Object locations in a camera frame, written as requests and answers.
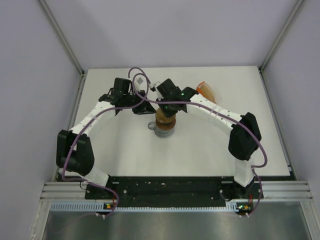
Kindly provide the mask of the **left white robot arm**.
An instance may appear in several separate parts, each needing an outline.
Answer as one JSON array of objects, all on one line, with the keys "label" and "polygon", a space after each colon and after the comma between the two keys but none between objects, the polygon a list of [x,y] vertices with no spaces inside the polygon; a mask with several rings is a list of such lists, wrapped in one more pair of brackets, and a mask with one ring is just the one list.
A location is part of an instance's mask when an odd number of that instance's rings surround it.
[{"label": "left white robot arm", "polygon": [[109,198],[114,191],[108,183],[109,175],[103,172],[95,160],[92,140],[109,120],[120,111],[131,109],[136,115],[153,114],[155,109],[141,99],[134,90],[145,97],[148,90],[141,89],[148,82],[141,77],[135,81],[115,78],[108,93],[99,97],[96,105],[77,125],[69,130],[61,130],[57,136],[56,165],[63,172],[73,172],[96,186],[102,198]]}]

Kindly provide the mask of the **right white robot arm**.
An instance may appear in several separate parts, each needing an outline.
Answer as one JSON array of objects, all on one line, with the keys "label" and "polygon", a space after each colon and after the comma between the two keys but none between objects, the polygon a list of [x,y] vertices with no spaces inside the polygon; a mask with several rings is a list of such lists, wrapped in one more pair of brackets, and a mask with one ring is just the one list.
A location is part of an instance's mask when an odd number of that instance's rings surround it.
[{"label": "right white robot arm", "polygon": [[229,137],[228,151],[235,159],[233,192],[239,198],[249,195],[254,181],[251,158],[262,140],[255,115],[226,110],[191,87],[180,89],[169,78],[151,90],[156,92],[156,100],[165,117],[183,111],[213,124]]}]

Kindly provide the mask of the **single brown paper filter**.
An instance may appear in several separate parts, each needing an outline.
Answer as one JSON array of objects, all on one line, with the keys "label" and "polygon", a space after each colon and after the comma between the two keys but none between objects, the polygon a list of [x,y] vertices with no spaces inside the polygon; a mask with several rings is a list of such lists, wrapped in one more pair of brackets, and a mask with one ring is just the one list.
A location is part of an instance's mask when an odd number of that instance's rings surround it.
[{"label": "single brown paper filter", "polygon": [[158,108],[155,113],[155,119],[161,124],[171,124],[176,120],[176,115],[174,114],[171,117],[165,116],[164,112]]}]

